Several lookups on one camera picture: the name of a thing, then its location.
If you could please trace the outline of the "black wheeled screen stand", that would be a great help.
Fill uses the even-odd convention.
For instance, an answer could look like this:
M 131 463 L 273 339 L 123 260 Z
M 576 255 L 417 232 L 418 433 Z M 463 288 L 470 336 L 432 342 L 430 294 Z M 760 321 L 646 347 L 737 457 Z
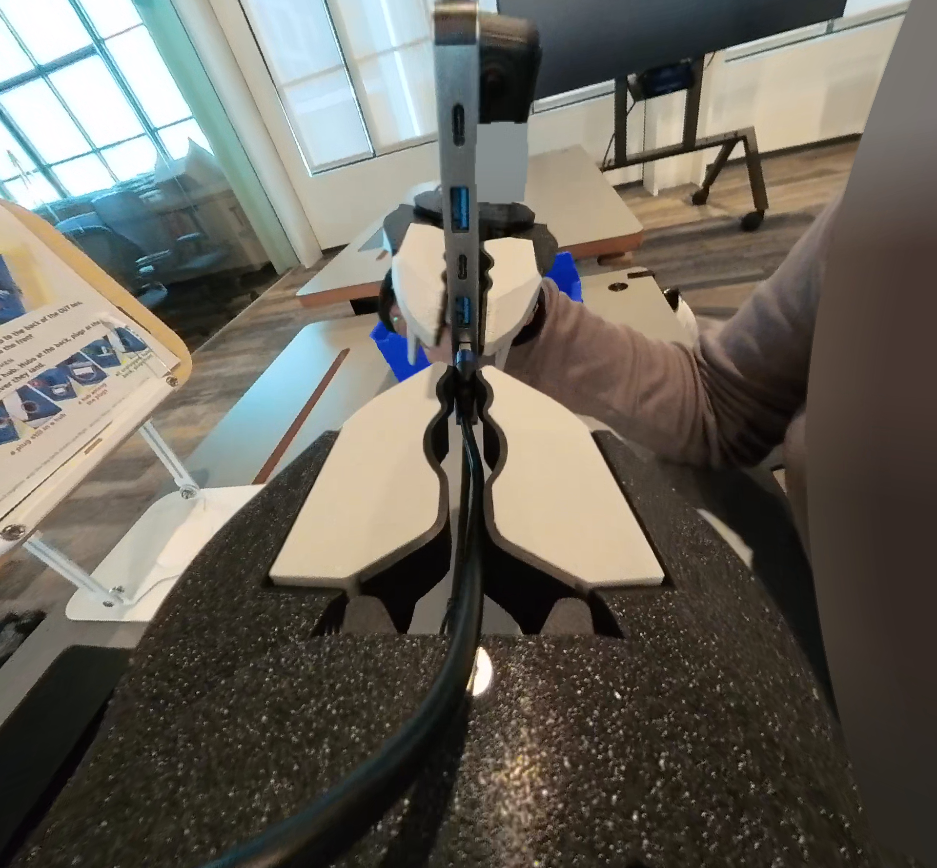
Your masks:
M 613 132 L 603 155 L 600 171 L 616 171 L 716 148 L 718 149 L 716 158 L 706 167 L 704 179 L 691 197 L 693 206 L 704 206 L 708 204 L 710 191 L 719 178 L 722 169 L 728 163 L 732 152 L 736 147 L 741 147 L 751 189 L 753 208 L 739 219 L 739 226 L 746 233 L 755 232 L 761 227 L 769 207 L 762 158 L 755 129 L 753 126 L 748 126 L 714 136 L 699 136 L 702 88 L 707 62 L 704 57 L 684 59 L 682 61 L 686 60 L 695 63 L 696 81 L 691 89 L 677 92 L 686 94 L 680 141 L 669 146 L 644 149 L 634 155 L 629 155 L 627 151 L 627 129 L 630 112 L 639 102 L 654 99 L 645 100 L 643 97 L 640 83 L 640 76 L 643 72 L 626 76 L 626 78 L 616 78 Z

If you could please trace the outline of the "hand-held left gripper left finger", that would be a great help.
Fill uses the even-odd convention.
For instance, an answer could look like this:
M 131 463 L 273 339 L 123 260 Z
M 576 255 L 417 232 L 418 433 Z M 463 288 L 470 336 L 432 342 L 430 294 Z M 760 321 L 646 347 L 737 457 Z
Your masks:
M 449 514 L 450 368 L 379 394 L 339 430 L 277 554 L 279 586 L 359 588 L 431 542 Z

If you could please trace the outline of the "blue plastic bin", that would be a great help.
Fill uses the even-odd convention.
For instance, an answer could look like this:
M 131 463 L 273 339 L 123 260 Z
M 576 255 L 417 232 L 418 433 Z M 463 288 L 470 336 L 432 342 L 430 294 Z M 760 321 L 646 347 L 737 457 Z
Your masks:
M 581 277 L 570 253 L 557 253 L 544 278 L 552 280 L 558 291 L 565 294 L 571 301 L 583 302 Z M 397 381 L 402 382 L 427 368 L 430 361 L 423 347 L 417 349 L 416 359 L 413 362 L 409 360 L 406 337 L 399 334 L 392 326 L 391 310 L 394 305 L 391 273 L 387 273 L 378 295 L 380 321 L 372 329 L 370 337 Z

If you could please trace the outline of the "small device under screen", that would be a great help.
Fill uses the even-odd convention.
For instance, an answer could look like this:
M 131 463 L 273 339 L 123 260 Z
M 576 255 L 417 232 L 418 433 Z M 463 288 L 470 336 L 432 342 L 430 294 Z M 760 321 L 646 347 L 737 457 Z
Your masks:
M 640 76 L 641 90 L 645 100 L 691 89 L 695 81 L 695 63 L 690 60 L 649 69 Z

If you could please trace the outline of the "grey desk with wood edge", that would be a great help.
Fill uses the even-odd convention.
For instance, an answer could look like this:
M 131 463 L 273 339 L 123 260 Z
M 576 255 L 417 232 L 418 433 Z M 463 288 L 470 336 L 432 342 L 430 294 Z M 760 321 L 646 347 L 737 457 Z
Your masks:
M 530 159 L 525 204 L 576 260 L 636 250 L 644 229 L 580 146 Z M 325 309 L 373 300 L 390 267 L 383 219 L 373 221 L 296 293 L 302 306 Z

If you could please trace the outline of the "grid pane window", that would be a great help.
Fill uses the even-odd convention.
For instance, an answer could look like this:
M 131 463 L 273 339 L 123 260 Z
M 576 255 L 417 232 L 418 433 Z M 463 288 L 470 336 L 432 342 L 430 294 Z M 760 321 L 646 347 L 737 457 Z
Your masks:
M 167 0 L 1 0 L 2 198 L 65 205 L 178 195 L 185 158 L 211 153 L 167 61 L 185 47 Z

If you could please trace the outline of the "frosted window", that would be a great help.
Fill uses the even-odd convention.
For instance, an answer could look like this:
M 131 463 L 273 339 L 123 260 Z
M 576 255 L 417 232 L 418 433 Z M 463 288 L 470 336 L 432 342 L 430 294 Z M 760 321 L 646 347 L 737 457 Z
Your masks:
M 238 1 L 312 175 L 435 139 L 436 0 Z

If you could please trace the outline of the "grey usb hub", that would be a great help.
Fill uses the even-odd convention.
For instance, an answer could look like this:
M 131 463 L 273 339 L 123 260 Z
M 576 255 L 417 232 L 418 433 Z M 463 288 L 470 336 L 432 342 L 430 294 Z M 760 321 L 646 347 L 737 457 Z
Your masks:
M 446 320 L 455 369 L 462 378 L 469 379 L 482 348 L 476 188 L 481 58 L 478 1 L 437 0 L 432 20 L 448 293 Z

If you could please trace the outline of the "person's right forearm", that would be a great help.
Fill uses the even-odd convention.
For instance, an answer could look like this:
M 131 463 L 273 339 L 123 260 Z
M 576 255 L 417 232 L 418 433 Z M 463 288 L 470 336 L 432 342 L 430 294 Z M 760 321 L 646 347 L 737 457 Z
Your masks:
M 747 467 L 782 447 L 806 473 L 806 398 L 817 276 L 777 271 L 694 347 L 607 322 L 542 285 L 536 335 L 511 347 L 509 375 L 664 458 Z

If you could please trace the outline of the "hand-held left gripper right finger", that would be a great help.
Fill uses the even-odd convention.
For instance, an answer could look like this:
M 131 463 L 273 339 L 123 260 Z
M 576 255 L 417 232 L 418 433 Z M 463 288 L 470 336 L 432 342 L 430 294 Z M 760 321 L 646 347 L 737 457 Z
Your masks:
M 496 545 L 577 591 L 661 585 L 662 565 L 589 427 L 496 367 L 478 386 Z

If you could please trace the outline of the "grey office chair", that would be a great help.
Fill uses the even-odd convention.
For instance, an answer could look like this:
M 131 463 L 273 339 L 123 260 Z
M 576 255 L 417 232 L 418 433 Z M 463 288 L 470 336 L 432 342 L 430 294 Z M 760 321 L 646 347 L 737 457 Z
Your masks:
M 128 192 L 102 195 L 90 210 L 54 227 L 148 309 L 167 300 L 168 283 L 213 272 L 228 258 L 227 245 L 198 229 L 172 232 L 164 218 Z

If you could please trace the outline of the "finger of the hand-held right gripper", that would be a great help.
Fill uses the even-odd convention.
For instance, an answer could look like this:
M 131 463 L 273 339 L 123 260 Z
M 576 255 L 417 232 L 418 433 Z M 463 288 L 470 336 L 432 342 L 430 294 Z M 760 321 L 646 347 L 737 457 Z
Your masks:
M 532 241 L 502 238 L 481 244 L 485 318 L 477 368 L 503 369 L 515 338 L 530 322 L 542 292 L 543 274 Z
M 451 363 L 443 231 L 412 223 L 392 257 L 392 327 L 405 338 L 407 359 L 422 349 L 430 363 Z

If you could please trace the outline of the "pale storage cabinet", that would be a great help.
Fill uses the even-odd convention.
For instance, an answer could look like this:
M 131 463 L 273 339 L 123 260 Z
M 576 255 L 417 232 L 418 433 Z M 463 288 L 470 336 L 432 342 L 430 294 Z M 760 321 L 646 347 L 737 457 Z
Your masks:
M 229 249 L 229 267 L 253 263 L 253 229 L 217 157 L 190 140 L 181 158 L 158 157 L 149 206 L 175 237 L 200 232 L 211 247 Z

